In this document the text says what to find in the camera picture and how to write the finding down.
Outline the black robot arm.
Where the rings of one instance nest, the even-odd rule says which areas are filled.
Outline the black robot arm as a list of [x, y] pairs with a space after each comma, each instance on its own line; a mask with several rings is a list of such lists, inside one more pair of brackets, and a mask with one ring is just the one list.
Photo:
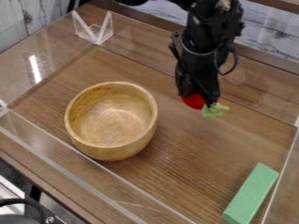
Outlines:
[[187, 25], [173, 33], [170, 49], [177, 58], [175, 84], [185, 104], [212, 108], [221, 99], [222, 68], [237, 59], [236, 38], [242, 35], [244, 8], [240, 0], [170, 0], [187, 11]]

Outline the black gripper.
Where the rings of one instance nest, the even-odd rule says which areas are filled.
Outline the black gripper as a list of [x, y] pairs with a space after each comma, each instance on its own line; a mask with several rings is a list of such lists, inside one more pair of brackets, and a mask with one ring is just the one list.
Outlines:
[[[181, 98], [198, 93], [205, 101], [209, 94], [221, 93], [220, 76], [230, 74], [240, 63], [240, 56], [232, 42], [220, 44], [210, 52], [198, 52], [195, 45], [190, 44], [178, 31], [173, 33], [170, 49], [178, 59], [175, 68], [175, 81]], [[222, 65], [233, 54], [234, 64], [226, 72]]]

